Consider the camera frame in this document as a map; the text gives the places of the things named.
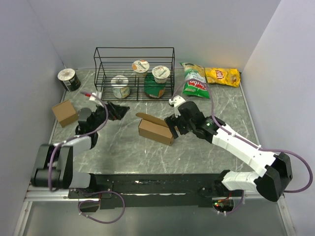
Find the brown cardboard box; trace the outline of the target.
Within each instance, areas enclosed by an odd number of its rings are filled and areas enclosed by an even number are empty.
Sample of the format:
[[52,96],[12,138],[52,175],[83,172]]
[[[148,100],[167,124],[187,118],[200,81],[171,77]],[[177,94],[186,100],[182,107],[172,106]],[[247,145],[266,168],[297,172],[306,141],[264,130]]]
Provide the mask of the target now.
[[140,112],[136,113],[136,116],[141,118],[138,125],[138,133],[140,136],[168,146],[173,144],[174,137],[164,120]]

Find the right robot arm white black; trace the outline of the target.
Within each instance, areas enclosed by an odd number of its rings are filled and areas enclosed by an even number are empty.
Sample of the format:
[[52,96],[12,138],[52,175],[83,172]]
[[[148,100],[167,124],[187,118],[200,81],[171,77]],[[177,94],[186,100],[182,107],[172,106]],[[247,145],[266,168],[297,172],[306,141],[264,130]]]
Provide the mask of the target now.
[[216,117],[205,117],[192,101],[181,96],[169,99],[174,114],[165,118],[174,138],[192,132],[246,163],[252,171],[222,171],[215,184],[216,192],[226,196],[234,190],[256,191],[276,202],[292,180],[291,161],[281,151],[262,151],[251,141],[239,136],[229,125]]

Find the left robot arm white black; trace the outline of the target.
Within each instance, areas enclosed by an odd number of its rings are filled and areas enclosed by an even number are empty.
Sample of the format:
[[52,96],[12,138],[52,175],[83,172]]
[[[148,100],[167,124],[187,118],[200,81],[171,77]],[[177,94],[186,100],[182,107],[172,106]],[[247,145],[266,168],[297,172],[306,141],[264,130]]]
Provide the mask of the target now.
[[31,175],[33,187],[52,189],[80,188],[87,198],[97,193],[97,184],[91,181],[87,173],[75,173],[74,156],[93,149],[98,140],[98,131],[108,120],[122,120],[129,106],[108,102],[96,105],[96,110],[82,108],[78,113],[78,125],[75,136],[56,144],[42,144],[37,152]]

